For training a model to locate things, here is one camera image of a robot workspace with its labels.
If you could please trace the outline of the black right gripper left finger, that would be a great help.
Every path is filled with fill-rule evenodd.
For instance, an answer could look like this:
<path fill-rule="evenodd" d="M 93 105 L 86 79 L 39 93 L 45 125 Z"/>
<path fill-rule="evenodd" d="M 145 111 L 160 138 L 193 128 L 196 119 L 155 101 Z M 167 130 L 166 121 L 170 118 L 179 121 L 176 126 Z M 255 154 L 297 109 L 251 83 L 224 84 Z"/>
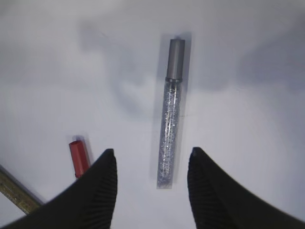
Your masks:
<path fill-rule="evenodd" d="M 70 187 L 6 229 L 109 229 L 118 192 L 117 162 L 106 149 Z"/>

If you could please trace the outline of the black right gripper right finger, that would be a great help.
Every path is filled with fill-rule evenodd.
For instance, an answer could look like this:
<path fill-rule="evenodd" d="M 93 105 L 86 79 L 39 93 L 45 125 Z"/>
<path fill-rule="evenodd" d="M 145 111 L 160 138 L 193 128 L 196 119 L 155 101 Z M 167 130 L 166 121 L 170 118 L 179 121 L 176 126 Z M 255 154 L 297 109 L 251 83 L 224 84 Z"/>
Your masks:
<path fill-rule="evenodd" d="M 305 223 L 263 201 L 200 147 L 189 158 L 187 185 L 198 229 L 303 229 Z"/>

